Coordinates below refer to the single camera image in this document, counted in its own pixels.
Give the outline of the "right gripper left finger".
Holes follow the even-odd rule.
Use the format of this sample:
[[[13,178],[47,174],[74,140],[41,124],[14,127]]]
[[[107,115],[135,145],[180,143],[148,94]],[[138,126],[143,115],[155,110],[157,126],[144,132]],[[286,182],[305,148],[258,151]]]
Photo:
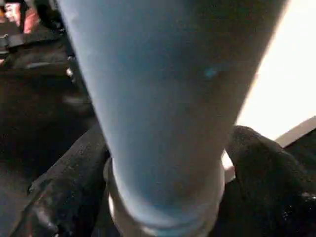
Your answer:
[[[109,151],[94,125],[28,188],[31,196],[11,237],[89,237],[105,189]]]

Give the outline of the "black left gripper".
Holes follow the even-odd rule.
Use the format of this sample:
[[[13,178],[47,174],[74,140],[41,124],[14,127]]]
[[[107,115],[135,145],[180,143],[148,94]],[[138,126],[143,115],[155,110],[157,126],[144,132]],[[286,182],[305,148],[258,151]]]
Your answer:
[[[61,42],[67,55],[66,74],[77,92],[66,101],[93,106],[81,69],[67,35],[56,0],[2,0],[0,12],[17,25],[18,32],[0,37],[0,54],[7,56],[19,48]]]

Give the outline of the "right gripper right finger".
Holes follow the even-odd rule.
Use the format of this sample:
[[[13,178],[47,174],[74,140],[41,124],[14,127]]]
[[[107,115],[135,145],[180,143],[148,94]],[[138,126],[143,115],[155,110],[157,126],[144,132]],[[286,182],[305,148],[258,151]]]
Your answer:
[[[315,131],[282,147],[236,126],[227,149],[236,177],[225,187],[212,236],[315,236]]]

